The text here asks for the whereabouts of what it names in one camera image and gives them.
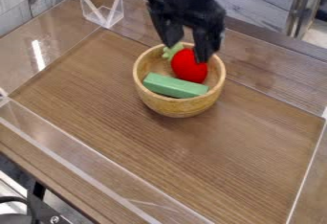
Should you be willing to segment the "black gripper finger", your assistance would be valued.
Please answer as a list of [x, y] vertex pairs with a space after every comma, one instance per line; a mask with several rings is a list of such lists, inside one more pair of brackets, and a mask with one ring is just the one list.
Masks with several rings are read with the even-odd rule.
[[193, 27], [193, 54], [197, 63], [206, 63], [220, 49], [224, 37], [224, 25], [209, 29]]
[[170, 48], [182, 38], [184, 30], [181, 24], [164, 15], [152, 15], [153, 25], [162, 44]]

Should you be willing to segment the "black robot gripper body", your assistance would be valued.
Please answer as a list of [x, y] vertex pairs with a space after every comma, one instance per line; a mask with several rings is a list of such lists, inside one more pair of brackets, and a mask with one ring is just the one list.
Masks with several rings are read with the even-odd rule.
[[216, 0], [148, 0], [148, 3], [154, 13], [188, 27], [209, 31], [224, 29], [225, 11]]

